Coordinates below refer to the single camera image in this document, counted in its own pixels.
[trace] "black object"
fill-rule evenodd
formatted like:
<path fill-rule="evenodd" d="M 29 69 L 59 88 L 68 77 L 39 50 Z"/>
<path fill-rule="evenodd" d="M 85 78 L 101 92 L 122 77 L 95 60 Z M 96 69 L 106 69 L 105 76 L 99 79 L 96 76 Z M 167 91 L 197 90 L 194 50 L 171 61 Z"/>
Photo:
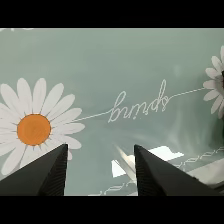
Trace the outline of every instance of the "black object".
<path fill-rule="evenodd" d="M 0 182 L 0 196 L 64 196 L 68 145 L 61 145 Z"/>
<path fill-rule="evenodd" d="M 134 153 L 139 196 L 221 196 L 141 146 Z"/>

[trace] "sage green surface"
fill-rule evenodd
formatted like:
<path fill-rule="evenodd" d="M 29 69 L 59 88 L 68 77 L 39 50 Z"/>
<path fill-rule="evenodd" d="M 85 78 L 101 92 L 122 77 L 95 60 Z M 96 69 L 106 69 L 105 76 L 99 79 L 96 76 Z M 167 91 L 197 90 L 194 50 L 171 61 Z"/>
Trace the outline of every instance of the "sage green surface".
<path fill-rule="evenodd" d="M 158 98 L 162 81 L 164 95 L 171 97 L 203 88 L 213 68 L 211 57 L 220 58 L 224 29 L 33 29 L 10 28 L 0 32 L 0 83 L 16 90 L 24 78 L 33 90 L 45 78 L 47 91 L 64 84 L 63 96 L 75 94 L 72 107 L 82 109 L 78 118 L 101 114 L 114 107 L 118 95 L 126 98 L 119 108 Z M 184 157 L 180 163 L 223 145 L 223 122 L 211 115 L 214 100 L 203 100 L 208 90 L 174 97 L 162 111 L 140 112 L 108 123 L 110 113 L 80 121 L 85 129 L 72 135 L 82 148 L 71 150 L 66 195 L 100 194 L 130 181 L 127 175 L 113 178 L 111 161 L 119 160 L 117 147 L 133 155 L 134 144 L 147 149 L 169 147 Z M 0 165 L 8 155 L 0 157 Z M 189 163 L 187 171 L 223 157 L 222 152 Z M 134 184 L 113 195 L 128 195 Z"/>

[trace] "orange flower center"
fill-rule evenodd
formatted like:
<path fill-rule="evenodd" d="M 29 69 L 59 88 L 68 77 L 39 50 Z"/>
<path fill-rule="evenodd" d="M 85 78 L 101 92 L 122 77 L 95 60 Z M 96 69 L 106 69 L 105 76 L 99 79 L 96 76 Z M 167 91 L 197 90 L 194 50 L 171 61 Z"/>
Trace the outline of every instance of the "orange flower center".
<path fill-rule="evenodd" d="M 26 145 L 40 145 L 45 142 L 51 133 L 48 119 L 40 114 L 31 114 L 24 117 L 17 128 L 19 139 Z"/>

